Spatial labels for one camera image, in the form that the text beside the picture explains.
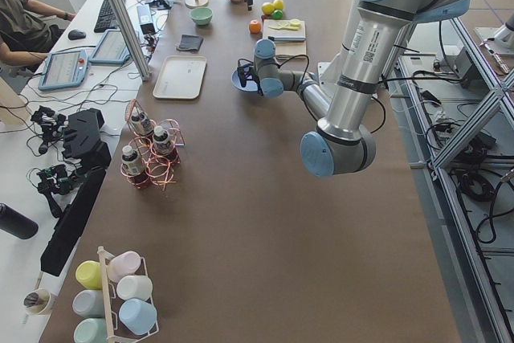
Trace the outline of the blue round plate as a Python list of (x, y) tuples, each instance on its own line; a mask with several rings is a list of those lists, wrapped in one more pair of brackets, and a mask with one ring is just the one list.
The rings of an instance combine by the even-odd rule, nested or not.
[(253, 75), (246, 67), (242, 71), (235, 70), (232, 73), (231, 82), (241, 92), (257, 93), (259, 90)]

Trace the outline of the orange fruit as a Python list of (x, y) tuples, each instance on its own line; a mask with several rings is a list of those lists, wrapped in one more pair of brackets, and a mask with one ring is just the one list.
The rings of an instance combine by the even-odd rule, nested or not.
[(257, 19), (252, 19), (248, 24), (248, 30), (251, 34), (258, 34), (262, 30), (262, 24)]

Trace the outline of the upper whole lemon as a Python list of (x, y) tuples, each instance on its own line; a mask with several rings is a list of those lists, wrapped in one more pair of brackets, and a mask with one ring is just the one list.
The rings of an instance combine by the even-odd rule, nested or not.
[(263, 14), (265, 15), (272, 15), (273, 12), (275, 11), (275, 6), (273, 3), (271, 2), (264, 2), (261, 6), (261, 11), (263, 12)]

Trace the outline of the green lime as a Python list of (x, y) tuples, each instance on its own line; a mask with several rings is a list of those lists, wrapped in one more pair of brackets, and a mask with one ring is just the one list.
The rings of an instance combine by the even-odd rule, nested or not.
[(280, 20), (282, 19), (284, 16), (284, 13), (282, 10), (274, 10), (272, 13), (271, 13), (271, 17), (274, 19), (274, 20)]

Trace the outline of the lower whole lemon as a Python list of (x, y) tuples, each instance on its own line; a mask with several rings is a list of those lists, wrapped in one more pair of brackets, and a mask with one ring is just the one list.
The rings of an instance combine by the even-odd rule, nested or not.
[(283, 10), (284, 9), (284, 0), (274, 0), (272, 2), (275, 10)]

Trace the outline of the steel muddler black tip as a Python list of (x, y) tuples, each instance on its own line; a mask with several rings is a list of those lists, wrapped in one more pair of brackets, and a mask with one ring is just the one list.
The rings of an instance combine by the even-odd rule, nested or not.
[(275, 43), (302, 43), (306, 40), (303, 36), (272, 36), (267, 37), (269, 40)]

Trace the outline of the yellow plastic knife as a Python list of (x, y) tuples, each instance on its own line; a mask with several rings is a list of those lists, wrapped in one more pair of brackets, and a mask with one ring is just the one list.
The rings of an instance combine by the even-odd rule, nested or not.
[(292, 20), (292, 21), (277, 21), (270, 22), (268, 27), (272, 30), (286, 30), (286, 31), (298, 31), (302, 24), (300, 21)]

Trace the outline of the cream rabbit tray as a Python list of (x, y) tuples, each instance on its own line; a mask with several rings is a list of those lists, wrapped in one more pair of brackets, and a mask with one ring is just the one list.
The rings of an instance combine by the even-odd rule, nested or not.
[(170, 55), (165, 58), (153, 89), (153, 96), (166, 100), (194, 100), (201, 91), (206, 57)]

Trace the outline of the far teach pendant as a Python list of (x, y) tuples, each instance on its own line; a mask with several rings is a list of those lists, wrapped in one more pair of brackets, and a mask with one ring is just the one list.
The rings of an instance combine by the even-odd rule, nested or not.
[(95, 50), (89, 56), (89, 61), (96, 65), (115, 66), (125, 63), (129, 58), (129, 49), (119, 30), (106, 30)]

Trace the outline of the teach pendant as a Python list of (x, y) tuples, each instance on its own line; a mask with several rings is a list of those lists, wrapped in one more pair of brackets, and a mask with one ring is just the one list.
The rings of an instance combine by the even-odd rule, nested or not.
[(75, 88), (84, 81), (88, 67), (85, 50), (50, 53), (39, 81), (41, 91)]
[(106, 30), (95, 50), (89, 56), (89, 61), (96, 65), (115, 66), (125, 63), (129, 58), (129, 49), (119, 30)]

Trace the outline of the back left tea bottle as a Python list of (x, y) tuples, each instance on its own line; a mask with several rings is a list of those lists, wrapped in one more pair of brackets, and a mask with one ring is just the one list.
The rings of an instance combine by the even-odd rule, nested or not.
[(138, 150), (131, 145), (122, 149), (121, 170), (127, 180), (137, 189), (144, 189), (150, 184), (150, 177), (146, 165)]

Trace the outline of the black computer mouse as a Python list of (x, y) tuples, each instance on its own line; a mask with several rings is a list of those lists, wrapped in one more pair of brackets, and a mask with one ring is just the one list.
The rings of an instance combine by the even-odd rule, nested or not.
[(71, 41), (85, 39), (87, 34), (79, 29), (70, 30), (67, 34), (67, 38)]

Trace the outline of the near teach pendant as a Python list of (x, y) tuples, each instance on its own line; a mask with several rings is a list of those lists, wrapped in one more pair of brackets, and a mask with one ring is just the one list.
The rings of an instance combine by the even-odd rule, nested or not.
[(85, 50), (50, 53), (39, 81), (41, 91), (75, 88), (84, 81), (88, 67)]

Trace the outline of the seated person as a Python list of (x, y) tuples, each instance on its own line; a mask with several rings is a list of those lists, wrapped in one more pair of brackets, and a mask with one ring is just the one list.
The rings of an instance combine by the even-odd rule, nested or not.
[(36, 71), (63, 33), (41, 16), (72, 21), (74, 13), (37, 0), (1, 0), (1, 62)]

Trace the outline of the grey cup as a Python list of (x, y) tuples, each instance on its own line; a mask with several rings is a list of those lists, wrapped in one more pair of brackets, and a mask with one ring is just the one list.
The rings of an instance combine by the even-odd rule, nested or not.
[(104, 298), (101, 290), (85, 289), (79, 292), (73, 302), (73, 311), (83, 318), (104, 317)]

